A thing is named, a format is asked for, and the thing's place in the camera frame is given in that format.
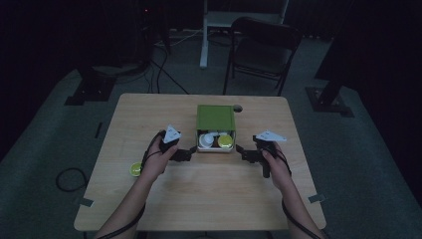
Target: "round container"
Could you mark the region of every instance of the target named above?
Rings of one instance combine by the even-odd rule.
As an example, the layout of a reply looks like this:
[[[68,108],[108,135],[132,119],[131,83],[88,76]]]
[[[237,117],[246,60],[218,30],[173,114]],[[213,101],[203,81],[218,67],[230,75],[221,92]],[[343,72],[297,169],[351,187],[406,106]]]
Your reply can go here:
[[[218,137],[218,145],[221,148],[230,148],[233,146],[233,138],[229,134],[220,135]]]
[[[199,145],[202,147],[211,147],[214,142],[214,137],[210,133],[201,134],[199,136]]]
[[[130,169],[129,169],[129,173],[130,173],[130,175],[132,175],[132,176],[140,176],[140,170],[141,170],[140,165],[141,165],[141,163],[140,163],[140,162],[136,162],[136,163],[134,163],[134,164],[130,167]]]

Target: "open box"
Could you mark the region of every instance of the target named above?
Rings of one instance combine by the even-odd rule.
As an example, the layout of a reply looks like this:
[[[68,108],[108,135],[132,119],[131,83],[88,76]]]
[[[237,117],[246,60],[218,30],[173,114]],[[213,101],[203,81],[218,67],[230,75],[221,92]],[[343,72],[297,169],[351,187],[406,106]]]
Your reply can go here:
[[[235,145],[233,106],[199,105],[196,117],[196,144],[202,152],[230,152]]]

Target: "jar lid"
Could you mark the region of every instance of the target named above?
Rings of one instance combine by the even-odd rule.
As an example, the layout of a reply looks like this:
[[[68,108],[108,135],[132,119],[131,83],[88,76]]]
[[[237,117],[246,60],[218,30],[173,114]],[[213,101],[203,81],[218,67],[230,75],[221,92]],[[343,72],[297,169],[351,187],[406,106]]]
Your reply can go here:
[[[233,145],[233,138],[229,134],[220,135],[217,141],[222,148],[230,148]]]
[[[129,172],[130,172],[130,175],[132,176],[140,176],[141,170],[142,170],[141,163],[136,162],[130,167]]]

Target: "wooden table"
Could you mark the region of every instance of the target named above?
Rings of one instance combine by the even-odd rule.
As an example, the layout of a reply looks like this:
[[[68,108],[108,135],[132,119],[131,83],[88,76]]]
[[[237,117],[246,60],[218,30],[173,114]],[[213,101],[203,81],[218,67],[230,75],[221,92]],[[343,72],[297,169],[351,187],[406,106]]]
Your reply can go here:
[[[195,145],[197,105],[241,105],[235,114],[236,143],[254,149],[252,135],[266,129],[285,136],[280,145],[293,179],[319,228],[325,219],[316,195],[295,122],[284,98],[124,94],[120,97],[103,147],[75,220],[80,231],[96,231],[117,208],[135,181],[130,166],[141,161],[151,139],[172,124],[182,132],[179,147]],[[262,166],[240,153],[197,152],[191,161],[170,161],[153,184],[137,230],[211,231],[287,229],[282,195]]]

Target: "chair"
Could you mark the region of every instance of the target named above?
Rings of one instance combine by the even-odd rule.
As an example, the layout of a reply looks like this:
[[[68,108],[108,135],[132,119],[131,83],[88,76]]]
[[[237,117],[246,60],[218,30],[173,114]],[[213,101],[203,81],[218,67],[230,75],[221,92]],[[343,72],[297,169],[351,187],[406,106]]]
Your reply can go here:
[[[231,70],[233,79],[237,71],[277,81],[277,96],[280,96],[302,34],[288,25],[241,17],[233,22],[230,36],[231,49],[223,95],[226,95]]]

